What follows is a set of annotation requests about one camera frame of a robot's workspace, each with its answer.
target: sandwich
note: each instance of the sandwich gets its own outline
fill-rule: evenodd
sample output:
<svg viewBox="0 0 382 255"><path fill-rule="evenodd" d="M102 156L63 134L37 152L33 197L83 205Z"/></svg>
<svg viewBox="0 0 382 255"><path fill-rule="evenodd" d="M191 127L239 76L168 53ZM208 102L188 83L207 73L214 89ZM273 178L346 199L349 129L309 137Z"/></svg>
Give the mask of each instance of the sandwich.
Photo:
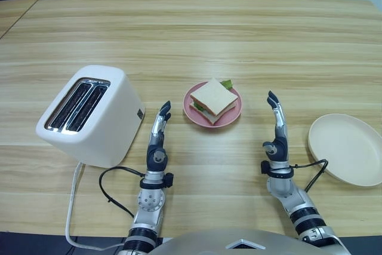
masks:
<svg viewBox="0 0 382 255"><path fill-rule="evenodd" d="M219 82L215 78L190 94L190 107L214 125L227 111L233 109L237 95L231 93L231 80Z"/></svg>

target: plate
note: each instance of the plate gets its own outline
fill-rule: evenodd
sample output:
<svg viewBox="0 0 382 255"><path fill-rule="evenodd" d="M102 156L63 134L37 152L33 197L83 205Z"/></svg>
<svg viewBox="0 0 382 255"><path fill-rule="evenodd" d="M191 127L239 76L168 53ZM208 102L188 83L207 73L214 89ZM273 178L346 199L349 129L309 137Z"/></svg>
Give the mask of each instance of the plate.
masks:
<svg viewBox="0 0 382 255"><path fill-rule="evenodd" d="M195 124L205 128L221 128L231 124L239 117L242 110L241 96L234 88L232 88L230 92L237 95L238 97L234 101L236 106L233 109L227 111L223 116L221 116L221 118L218 121L216 121L214 125L212 125L209 121L207 121L200 113L198 113L197 111L195 111L194 109L190 107L190 104L193 102L190 94L196 91L197 89L199 89L200 87L202 87L203 85L205 85L206 83L207 82L201 82L196 84L191 89L189 89L186 95L184 96L183 110L186 116Z"/></svg>
<svg viewBox="0 0 382 255"><path fill-rule="evenodd" d="M358 186L382 182L382 137L360 119L340 113L318 118L310 127L309 149L315 160L326 158L326 170Z"/></svg>

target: pink plate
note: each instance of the pink plate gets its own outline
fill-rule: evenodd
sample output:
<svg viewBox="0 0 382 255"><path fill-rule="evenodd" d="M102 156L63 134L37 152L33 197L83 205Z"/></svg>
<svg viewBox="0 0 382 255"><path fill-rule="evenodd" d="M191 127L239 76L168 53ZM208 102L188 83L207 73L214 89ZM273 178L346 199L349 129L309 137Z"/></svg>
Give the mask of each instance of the pink plate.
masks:
<svg viewBox="0 0 382 255"><path fill-rule="evenodd" d="M205 128L221 128L231 124L239 117L242 110L241 96L234 88L232 88L230 92L238 96L238 98L235 101L236 106L233 109L226 112L223 116L221 116L221 118L217 122L215 122L214 125L212 125L209 121L207 121L200 113L198 113L197 111L195 111L194 109L190 107L190 104L193 101L192 98L190 97L190 94L196 91L197 89L199 89L201 86L203 86L206 83L207 82L201 82L196 84L191 89L189 89L186 95L184 96L183 110L186 116L195 124Z"/></svg>

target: wood grain surface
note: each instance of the wood grain surface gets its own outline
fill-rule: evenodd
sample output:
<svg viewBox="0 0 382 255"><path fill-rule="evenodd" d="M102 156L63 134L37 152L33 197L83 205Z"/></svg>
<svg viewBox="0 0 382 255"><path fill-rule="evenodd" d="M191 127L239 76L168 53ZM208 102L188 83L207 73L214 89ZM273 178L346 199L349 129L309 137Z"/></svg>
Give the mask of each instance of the wood grain surface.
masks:
<svg viewBox="0 0 382 255"><path fill-rule="evenodd" d="M0 38L37 0L0 1Z"/></svg>
<svg viewBox="0 0 382 255"><path fill-rule="evenodd" d="M40 0L0 40L0 228L63 234L77 162L39 139L35 125L69 78L88 64L123 69L146 115L122 165L145 171L157 109L172 103L166 128L168 190L161 236L235 226L296 236L260 174L273 139L272 89L289 127L290 160L312 160L307 133L327 113L355 116L382 132L382 17L366 1ZM183 113L193 85L232 79L239 119L205 130ZM131 218L98 188L86 166L73 235L125 236ZM304 187L318 168L295 172ZM105 189L136 211L139 180L123 171ZM382 187L360 188L323 174L309 192L338 236L382 234Z"/></svg>

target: white toaster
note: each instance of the white toaster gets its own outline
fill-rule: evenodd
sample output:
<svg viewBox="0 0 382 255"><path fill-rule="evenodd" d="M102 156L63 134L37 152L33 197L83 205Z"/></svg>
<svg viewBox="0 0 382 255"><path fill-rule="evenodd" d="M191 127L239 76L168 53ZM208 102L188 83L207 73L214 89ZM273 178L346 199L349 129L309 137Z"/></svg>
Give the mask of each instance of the white toaster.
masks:
<svg viewBox="0 0 382 255"><path fill-rule="evenodd" d="M97 167L125 157L144 116L144 106L125 72L115 67L80 69L41 116L39 137Z"/></svg>

